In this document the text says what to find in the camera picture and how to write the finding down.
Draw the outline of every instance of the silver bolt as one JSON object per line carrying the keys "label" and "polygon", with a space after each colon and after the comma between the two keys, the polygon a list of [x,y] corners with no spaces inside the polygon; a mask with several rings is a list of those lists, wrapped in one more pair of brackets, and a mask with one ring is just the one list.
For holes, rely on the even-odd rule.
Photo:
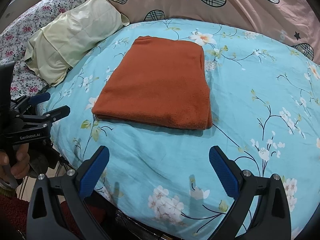
{"label": "silver bolt", "polygon": [[273,178],[274,178],[275,180],[279,180],[279,179],[280,179],[280,176],[279,176],[278,174],[273,174]]}
{"label": "silver bolt", "polygon": [[251,176],[251,171],[249,171],[249,170],[244,170],[242,173],[246,177],[250,177]]}
{"label": "silver bolt", "polygon": [[76,173],[76,171],[73,169],[67,171],[68,176],[73,176],[75,173]]}
{"label": "silver bolt", "polygon": [[45,177],[45,175],[44,175],[43,173],[41,173],[41,174],[38,176],[38,179],[39,179],[39,180],[43,180],[44,177]]}

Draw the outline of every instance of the finger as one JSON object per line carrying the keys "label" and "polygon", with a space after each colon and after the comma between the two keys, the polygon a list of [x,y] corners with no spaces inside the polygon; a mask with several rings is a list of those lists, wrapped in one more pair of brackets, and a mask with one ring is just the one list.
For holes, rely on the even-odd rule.
{"label": "finger", "polygon": [[0,178],[6,182],[9,181],[9,178],[7,177],[7,175],[4,172],[4,169],[2,166],[0,166]]}
{"label": "finger", "polygon": [[21,144],[17,150],[16,156],[18,161],[22,161],[28,154],[29,144]]}
{"label": "finger", "polygon": [[13,167],[11,167],[11,174],[16,176],[20,174],[27,166],[30,160],[30,156],[27,154],[22,161],[17,162]]}
{"label": "finger", "polygon": [[29,169],[30,169],[30,165],[27,164],[27,166],[24,168],[24,170],[14,177],[16,179],[23,179],[28,174]]}
{"label": "finger", "polygon": [[0,166],[9,164],[9,157],[3,151],[0,151]]}

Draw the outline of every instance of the orange sweater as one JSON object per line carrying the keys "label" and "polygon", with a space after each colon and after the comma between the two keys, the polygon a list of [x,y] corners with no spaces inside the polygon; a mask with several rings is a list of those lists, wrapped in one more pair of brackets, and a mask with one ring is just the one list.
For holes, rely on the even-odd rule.
{"label": "orange sweater", "polygon": [[191,41],[137,38],[92,113],[103,119],[170,128],[210,128],[210,89],[202,47]]}

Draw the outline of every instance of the blue floral bed sheet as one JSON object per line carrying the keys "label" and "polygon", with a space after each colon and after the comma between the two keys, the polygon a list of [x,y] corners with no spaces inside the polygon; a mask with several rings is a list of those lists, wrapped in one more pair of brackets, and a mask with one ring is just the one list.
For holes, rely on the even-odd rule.
{"label": "blue floral bed sheet", "polygon": [[[133,41],[147,35],[203,47],[211,129],[175,130],[92,115]],[[256,176],[281,176],[293,238],[319,204],[320,66],[271,38],[193,20],[137,23],[101,42],[49,92],[40,112],[71,108],[52,127],[56,148],[77,168],[107,146],[110,161],[96,190],[146,225],[185,240],[209,237],[233,203],[209,163],[214,145]],[[239,234],[255,207],[256,200]]]}

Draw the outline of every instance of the star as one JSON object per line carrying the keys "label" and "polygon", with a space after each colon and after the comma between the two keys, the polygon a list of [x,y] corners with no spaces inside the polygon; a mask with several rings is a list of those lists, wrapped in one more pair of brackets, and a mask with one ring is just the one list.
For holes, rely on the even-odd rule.
{"label": "star", "polygon": [[294,35],[295,37],[296,37],[296,39],[298,40],[298,39],[301,39],[300,38],[300,33],[297,33],[297,32],[295,32],[296,34]]}

